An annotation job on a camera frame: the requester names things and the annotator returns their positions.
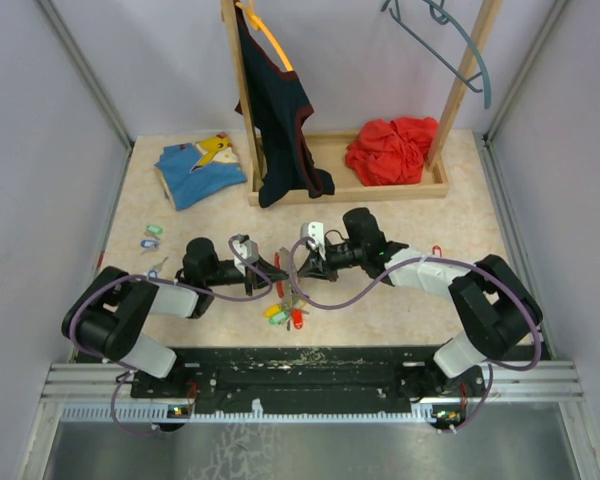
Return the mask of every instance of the wooden tray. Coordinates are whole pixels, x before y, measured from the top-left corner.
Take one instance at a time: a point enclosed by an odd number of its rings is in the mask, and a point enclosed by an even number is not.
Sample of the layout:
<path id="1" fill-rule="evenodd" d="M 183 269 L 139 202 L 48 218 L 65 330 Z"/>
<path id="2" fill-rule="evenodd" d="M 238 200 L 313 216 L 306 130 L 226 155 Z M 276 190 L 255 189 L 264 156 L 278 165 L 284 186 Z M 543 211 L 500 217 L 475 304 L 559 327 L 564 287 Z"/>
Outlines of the wooden tray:
<path id="1" fill-rule="evenodd" d="M 292 190 L 276 205 L 296 205 L 301 203 L 333 203 L 333 202 L 377 202 L 383 200 L 402 200 L 414 198 L 443 198 L 449 190 L 449 181 L 440 160 L 433 167 L 425 167 L 422 182 L 416 185 L 391 185 L 381 187 L 365 187 L 360 183 L 355 171 L 344 163 L 347 146 L 353 142 L 358 132 L 325 132 L 306 133 L 305 139 L 317 168 L 326 170 L 333 177 L 336 185 L 335 195 L 323 195 L 310 198 L 307 190 Z M 262 154 L 262 142 L 256 138 L 259 155 Z M 251 169 L 249 174 L 249 205 L 258 206 L 258 190 L 262 181 Z"/>

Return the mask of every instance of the marble patterned surface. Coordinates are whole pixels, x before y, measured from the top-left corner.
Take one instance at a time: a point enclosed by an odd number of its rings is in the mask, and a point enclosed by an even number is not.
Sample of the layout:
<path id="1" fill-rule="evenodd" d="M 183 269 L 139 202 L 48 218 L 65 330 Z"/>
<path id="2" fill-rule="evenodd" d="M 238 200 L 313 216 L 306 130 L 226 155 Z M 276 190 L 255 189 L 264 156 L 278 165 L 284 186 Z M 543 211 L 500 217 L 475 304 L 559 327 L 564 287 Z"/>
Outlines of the marble patterned surface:
<path id="1" fill-rule="evenodd" d="M 445 199 L 371 203 L 273 206 L 267 210 L 247 204 L 246 184 L 229 187 L 175 212 L 164 197 L 154 172 L 162 148 L 207 135 L 145 136 L 136 142 L 117 207 L 103 265 L 130 272 L 146 272 L 164 257 L 160 274 L 173 278 L 181 267 L 187 243 L 199 236 L 215 243 L 221 259 L 231 258 L 228 238 L 249 234 L 260 253 L 272 262 L 274 252 L 290 248 L 303 222 L 321 221 L 325 228 L 345 233 L 342 215 L 367 206 L 387 239 L 408 243 L 423 252 L 440 245 L 445 256 L 476 261 L 488 253 L 505 256 L 480 159 L 470 131 L 452 131 L 443 151 L 451 189 Z M 230 134 L 234 149 L 248 171 L 244 134 Z M 157 252 L 141 254 L 145 226 L 164 228 Z M 316 301 L 339 303 L 362 290 L 369 278 L 361 270 L 348 270 L 337 283 L 304 280 L 303 287 Z M 242 286 L 218 287 L 225 294 L 244 295 Z M 315 346 L 315 345 L 425 345 L 447 341 L 461 329 L 451 303 L 421 291 L 380 285 L 355 306 L 331 312 L 308 307 L 302 330 L 269 325 L 262 312 L 277 301 L 268 297 L 246 304 L 215 300 L 198 320 L 150 316 L 144 333 L 171 346 Z"/>

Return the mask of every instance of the wooden post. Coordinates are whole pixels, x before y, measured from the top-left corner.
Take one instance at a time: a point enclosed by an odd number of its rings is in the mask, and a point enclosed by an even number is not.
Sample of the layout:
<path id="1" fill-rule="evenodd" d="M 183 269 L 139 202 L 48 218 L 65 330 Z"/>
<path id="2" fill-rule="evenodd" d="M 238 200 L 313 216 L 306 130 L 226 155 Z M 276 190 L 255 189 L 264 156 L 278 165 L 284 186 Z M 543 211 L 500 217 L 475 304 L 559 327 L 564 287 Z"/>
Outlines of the wooden post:
<path id="1" fill-rule="evenodd" d="M 478 17 L 473 24 L 473 30 L 471 32 L 471 39 L 476 44 L 476 47 L 480 52 L 482 52 L 485 43 L 487 43 L 487 38 L 489 38 L 491 28 L 493 27 L 493 22 L 498 15 L 498 10 L 500 10 L 501 4 L 502 0 L 482 1 L 482 6 L 480 7 Z M 476 58 L 473 56 L 471 48 L 469 48 L 467 45 L 458 71 L 465 78 L 469 78 L 473 75 L 476 65 Z M 453 86 L 451 87 L 449 96 L 447 97 L 447 103 L 444 106 L 444 111 L 440 117 L 436 136 L 433 139 L 433 143 L 429 149 L 429 154 L 427 155 L 427 165 L 429 168 L 433 168 L 440 160 L 442 148 L 447 141 L 447 137 L 449 136 L 449 132 L 451 131 L 451 127 L 453 126 L 453 122 L 456 119 L 456 115 L 460 109 L 460 104 L 462 103 L 462 99 L 464 98 L 464 94 L 466 92 L 467 86 L 458 77 L 456 77 L 456 79 L 453 81 Z"/>
<path id="2" fill-rule="evenodd" d="M 227 27 L 227 36 L 229 38 L 229 49 L 231 50 L 231 58 L 233 59 L 233 68 L 236 72 L 236 81 L 238 83 L 238 92 L 240 93 L 240 107 L 242 108 L 242 116 L 247 129 L 247 140 L 249 141 L 249 154 L 251 156 L 251 165 L 253 172 L 253 181 L 256 188 L 260 188 L 262 184 L 262 174 L 264 167 L 264 159 L 259 154 L 259 149 L 256 145 L 256 132 L 253 127 L 253 117 L 251 116 L 251 103 L 249 102 L 249 91 L 247 89 L 247 80 L 244 73 L 244 64 L 242 63 L 242 48 L 240 48 L 240 34 L 238 32 L 238 22 L 236 19 L 236 11 L 234 0 L 220 0 L 222 7 L 222 19 Z"/>

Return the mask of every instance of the metal grate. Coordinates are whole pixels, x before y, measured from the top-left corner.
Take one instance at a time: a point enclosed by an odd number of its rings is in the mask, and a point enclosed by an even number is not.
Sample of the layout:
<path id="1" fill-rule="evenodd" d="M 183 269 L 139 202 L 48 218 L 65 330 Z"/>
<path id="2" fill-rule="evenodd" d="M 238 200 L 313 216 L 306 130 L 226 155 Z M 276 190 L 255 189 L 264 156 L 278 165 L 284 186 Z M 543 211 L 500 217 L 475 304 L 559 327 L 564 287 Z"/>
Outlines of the metal grate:
<path id="1" fill-rule="evenodd" d="M 251 413 L 193 414 L 189 418 L 168 418 L 175 405 L 120 404 L 116 414 L 127 423 L 433 423 L 432 405 L 412 405 L 411 413 L 375 414 L 302 414 L 275 415 L 262 413 L 259 402 L 254 402 Z M 111 407 L 102 403 L 71 404 L 64 407 L 63 422 L 110 422 Z"/>

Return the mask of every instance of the orange hanger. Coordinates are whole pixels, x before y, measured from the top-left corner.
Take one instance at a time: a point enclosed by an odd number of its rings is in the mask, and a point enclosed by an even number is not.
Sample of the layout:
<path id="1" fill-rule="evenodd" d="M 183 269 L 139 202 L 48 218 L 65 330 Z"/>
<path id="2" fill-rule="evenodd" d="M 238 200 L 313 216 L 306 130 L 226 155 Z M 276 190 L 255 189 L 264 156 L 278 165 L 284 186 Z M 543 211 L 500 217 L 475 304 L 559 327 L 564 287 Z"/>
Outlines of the orange hanger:
<path id="1" fill-rule="evenodd" d="M 273 36 L 271 31 L 264 24 L 262 19 L 256 15 L 255 7 L 253 6 L 253 0 L 249 0 L 248 7 L 240 2 L 236 2 L 235 5 L 240 10 L 242 10 L 244 13 L 247 14 L 247 19 L 249 20 L 249 23 L 251 24 L 251 26 L 253 27 L 253 29 L 255 31 L 261 30 L 262 33 L 264 33 L 264 35 L 267 37 L 267 40 L 269 40 L 269 43 L 271 43 L 271 45 L 273 45 L 273 48 L 276 50 L 276 53 L 280 57 L 280 60 L 282 60 L 284 68 L 287 69 L 287 72 L 292 72 L 293 67 L 291 66 L 291 62 L 289 62 L 287 55 L 284 53 L 284 50 L 282 50 L 282 47 L 280 46 L 278 41 L 275 39 L 275 37 Z"/>

